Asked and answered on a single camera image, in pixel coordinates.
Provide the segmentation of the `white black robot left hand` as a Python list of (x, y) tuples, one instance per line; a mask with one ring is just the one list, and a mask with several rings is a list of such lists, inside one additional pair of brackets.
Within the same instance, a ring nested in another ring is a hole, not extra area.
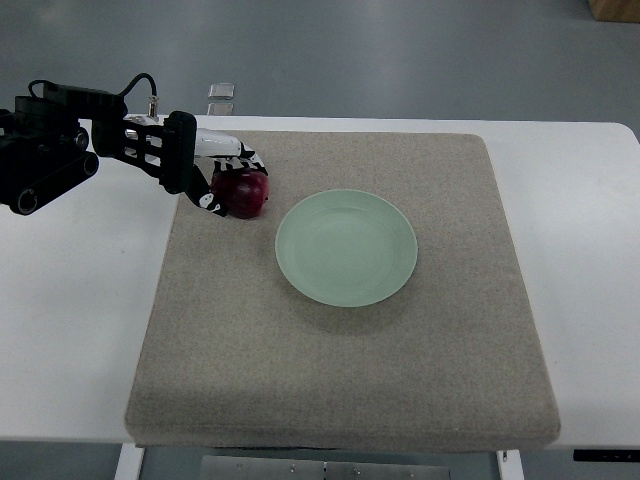
[(254, 169), (268, 175), (263, 161), (255, 150), (247, 147), (238, 138), (218, 131), (204, 128), (196, 130), (194, 158), (210, 161), (213, 170), (211, 179), (207, 181), (199, 167), (195, 165), (187, 196), (194, 205), (222, 217), (230, 214), (224, 204), (212, 193), (211, 180), (215, 173)]

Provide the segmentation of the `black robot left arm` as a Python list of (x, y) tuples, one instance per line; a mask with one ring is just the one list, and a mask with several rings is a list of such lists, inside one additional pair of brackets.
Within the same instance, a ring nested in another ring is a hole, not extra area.
[(125, 97), (149, 74), (119, 93), (33, 81), (42, 92), (15, 99), (1, 112), (1, 202), (30, 215), (94, 176), (102, 157), (134, 166), (170, 194), (196, 200), (196, 119), (171, 113), (161, 124), (128, 119)]

